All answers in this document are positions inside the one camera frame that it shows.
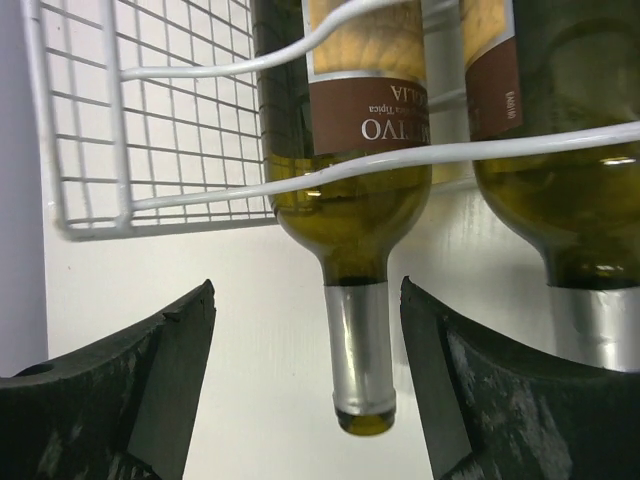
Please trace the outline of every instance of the bottle label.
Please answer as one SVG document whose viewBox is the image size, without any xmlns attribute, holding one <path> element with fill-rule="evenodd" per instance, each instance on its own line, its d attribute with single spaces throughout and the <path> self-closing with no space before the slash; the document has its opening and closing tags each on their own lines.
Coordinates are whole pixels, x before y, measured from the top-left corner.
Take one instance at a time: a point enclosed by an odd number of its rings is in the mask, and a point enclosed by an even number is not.
<svg viewBox="0 0 640 480">
<path fill-rule="evenodd" d="M 305 34 L 347 0 L 302 0 Z M 428 145 L 419 0 L 342 25 L 307 54 L 316 155 Z"/>
<path fill-rule="evenodd" d="M 471 140 L 483 140 L 522 125 L 513 0 L 460 0 L 460 13 Z"/>
</svg>

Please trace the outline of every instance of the white wire basket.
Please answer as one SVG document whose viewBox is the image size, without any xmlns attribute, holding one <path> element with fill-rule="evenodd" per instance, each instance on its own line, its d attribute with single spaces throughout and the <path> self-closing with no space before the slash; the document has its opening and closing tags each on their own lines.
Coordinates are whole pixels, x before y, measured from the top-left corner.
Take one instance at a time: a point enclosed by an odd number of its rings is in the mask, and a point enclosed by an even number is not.
<svg viewBox="0 0 640 480">
<path fill-rule="evenodd" d="M 640 140 L 640 122 L 372 155 L 265 183 L 255 72 L 406 0 L 351 0 L 309 37 L 253 58 L 249 0 L 23 0 L 41 155 L 72 241 L 275 223 L 267 195 L 364 173 Z M 430 16 L 457 8 L 446 0 Z M 463 91 L 430 99 L 432 111 Z M 438 191 L 466 188 L 472 179 Z"/>
</svg>

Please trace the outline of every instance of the yellow label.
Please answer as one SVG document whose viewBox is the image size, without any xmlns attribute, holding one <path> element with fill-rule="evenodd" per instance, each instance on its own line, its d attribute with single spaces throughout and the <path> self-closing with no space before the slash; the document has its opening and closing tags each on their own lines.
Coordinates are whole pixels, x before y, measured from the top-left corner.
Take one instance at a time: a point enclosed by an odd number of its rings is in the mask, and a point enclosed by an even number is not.
<svg viewBox="0 0 640 480">
<path fill-rule="evenodd" d="M 306 0 L 311 30 L 346 0 Z M 384 70 L 426 79 L 420 1 L 381 8 L 342 25 L 313 50 L 313 73 Z"/>
<path fill-rule="evenodd" d="M 507 31 L 505 1 L 510 0 L 460 0 L 465 67 Z"/>
</svg>

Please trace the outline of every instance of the wire grid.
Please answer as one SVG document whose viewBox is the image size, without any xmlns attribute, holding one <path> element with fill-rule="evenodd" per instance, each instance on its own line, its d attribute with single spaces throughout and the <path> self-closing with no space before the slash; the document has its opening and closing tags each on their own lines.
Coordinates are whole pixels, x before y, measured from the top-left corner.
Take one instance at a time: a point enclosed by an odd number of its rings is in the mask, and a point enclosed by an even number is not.
<svg viewBox="0 0 640 480">
<path fill-rule="evenodd" d="M 59 173 L 58 223 L 88 240 L 274 223 L 263 197 L 132 212 L 122 185 L 99 3 L 43 0 L 40 28 Z M 111 0 L 120 68 L 230 63 L 253 54 L 248 0 Z M 131 200 L 264 182 L 255 74 L 121 84 Z"/>
</svg>

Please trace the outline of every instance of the wine bottle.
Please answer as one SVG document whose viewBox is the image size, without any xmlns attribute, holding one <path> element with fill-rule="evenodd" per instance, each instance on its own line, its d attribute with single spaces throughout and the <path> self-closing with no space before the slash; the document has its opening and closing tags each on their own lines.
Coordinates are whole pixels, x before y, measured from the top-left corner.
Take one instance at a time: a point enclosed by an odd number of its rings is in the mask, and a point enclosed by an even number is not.
<svg viewBox="0 0 640 480">
<path fill-rule="evenodd" d="M 474 141 L 639 119 L 638 0 L 461 0 Z M 557 354 L 640 369 L 640 143 L 478 161 L 546 266 Z"/>
<path fill-rule="evenodd" d="M 345 0 L 252 0 L 256 55 L 315 30 Z M 267 180 L 429 143 L 419 1 L 351 20 L 306 57 L 258 76 Z M 427 201 L 431 168 L 361 175 L 270 198 L 278 222 L 319 259 L 333 402 L 341 428 L 395 418 L 387 258 Z"/>
</svg>

